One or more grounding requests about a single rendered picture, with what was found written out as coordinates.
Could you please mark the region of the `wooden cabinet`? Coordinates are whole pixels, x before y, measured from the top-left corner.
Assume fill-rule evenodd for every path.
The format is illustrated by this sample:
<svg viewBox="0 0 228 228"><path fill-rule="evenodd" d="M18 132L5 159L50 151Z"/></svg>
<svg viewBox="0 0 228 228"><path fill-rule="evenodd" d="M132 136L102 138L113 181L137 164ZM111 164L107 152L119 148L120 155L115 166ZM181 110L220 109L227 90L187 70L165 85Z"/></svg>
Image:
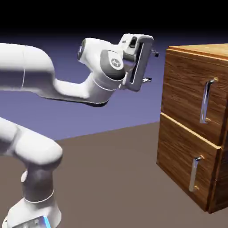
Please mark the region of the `wooden cabinet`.
<svg viewBox="0 0 228 228"><path fill-rule="evenodd" d="M228 207L228 43L166 50L157 165L204 211Z"/></svg>

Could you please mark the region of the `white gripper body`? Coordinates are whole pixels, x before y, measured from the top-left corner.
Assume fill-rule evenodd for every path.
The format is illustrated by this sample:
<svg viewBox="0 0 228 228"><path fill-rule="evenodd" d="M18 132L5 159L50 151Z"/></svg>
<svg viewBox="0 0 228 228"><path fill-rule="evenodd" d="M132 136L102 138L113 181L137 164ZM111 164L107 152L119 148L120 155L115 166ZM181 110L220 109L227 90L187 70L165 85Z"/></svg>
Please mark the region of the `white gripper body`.
<svg viewBox="0 0 228 228"><path fill-rule="evenodd" d="M134 34L126 48L126 60L133 65L126 70L126 88L138 92L143 83L148 59L151 54L153 37L143 34Z"/></svg>

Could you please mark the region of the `wooden cabinet door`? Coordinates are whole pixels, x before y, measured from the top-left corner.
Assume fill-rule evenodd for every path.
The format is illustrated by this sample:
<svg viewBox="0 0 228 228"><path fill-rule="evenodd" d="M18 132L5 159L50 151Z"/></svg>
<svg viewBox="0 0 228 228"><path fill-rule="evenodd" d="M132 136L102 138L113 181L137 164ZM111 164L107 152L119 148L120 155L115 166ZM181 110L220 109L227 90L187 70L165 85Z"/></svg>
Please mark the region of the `wooden cabinet door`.
<svg viewBox="0 0 228 228"><path fill-rule="evenodd" d="M157 164L204 211L209 209L218 157L222 148L204 139L164 113L160 115ZM192 161L202 155L195 179L198 187L188 190Z"/></svg>
<svg viewBox="0 0 228 228"><path fill-rule="evenodd" d="M200 123L206 81L210 88L206 123ZM228 59L168 48L165 56L162 112L224 146L228 131Z"/></svg>

